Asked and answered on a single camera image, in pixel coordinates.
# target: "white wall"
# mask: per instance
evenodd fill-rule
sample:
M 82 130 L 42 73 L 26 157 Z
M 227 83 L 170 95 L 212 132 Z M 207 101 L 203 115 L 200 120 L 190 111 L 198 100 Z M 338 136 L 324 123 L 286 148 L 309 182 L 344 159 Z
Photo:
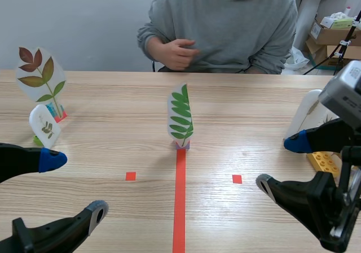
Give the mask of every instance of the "white wall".
M 0 69 L 44 47 L 66 70 L 149 71 L 137 46 L 152 0 L 0 0 Z
M 350 16 L 356 16 L 361 10 L 361 0 L 322 0 L 318 16 L 323 18 L 335 12 L 343 12 L 347 6 L 351 7 Z

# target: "person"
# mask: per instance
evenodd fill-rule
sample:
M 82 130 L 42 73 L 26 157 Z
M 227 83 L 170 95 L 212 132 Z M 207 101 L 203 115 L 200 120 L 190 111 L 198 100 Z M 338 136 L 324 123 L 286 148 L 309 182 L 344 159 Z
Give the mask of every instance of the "person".
M 295 0 L 154 0 L 138 45 L 160 71 L 281 74 Z

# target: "gray hoodie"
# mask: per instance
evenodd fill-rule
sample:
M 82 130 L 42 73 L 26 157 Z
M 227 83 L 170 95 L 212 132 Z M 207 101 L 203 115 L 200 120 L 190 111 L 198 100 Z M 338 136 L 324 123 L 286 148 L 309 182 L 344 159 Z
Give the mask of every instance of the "gray hoodie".
M 146 56 L 150 38 L 195 40 L 200 54 L 186 71 L 280 74 L 296 32 L 295 0 L 154 0 L 151 22 L 138 32 Z

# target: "yellow lego brick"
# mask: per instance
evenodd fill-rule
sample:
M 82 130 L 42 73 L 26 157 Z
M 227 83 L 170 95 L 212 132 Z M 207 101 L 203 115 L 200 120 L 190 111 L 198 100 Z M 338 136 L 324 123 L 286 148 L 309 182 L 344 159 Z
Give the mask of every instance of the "yellow lego brick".
M 340 169 L 335 165 L 327 152 L 314 152 L 307 154 L 307 157 L 316 171 L 329 172 L 334 178 L 340 175 Z

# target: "red square marker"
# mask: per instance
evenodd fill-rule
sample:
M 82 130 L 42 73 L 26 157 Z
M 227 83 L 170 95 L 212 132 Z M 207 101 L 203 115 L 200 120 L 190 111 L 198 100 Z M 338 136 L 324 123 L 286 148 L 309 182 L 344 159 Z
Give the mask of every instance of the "red square marker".
M 242 184 L 242 176 L 241 175 L 232 175 L 234 184 Z
M 126 181 L 135 181 L 136 176 L 137 176 L 136 172 L 127 172 L 125 175 L 125 180 Z

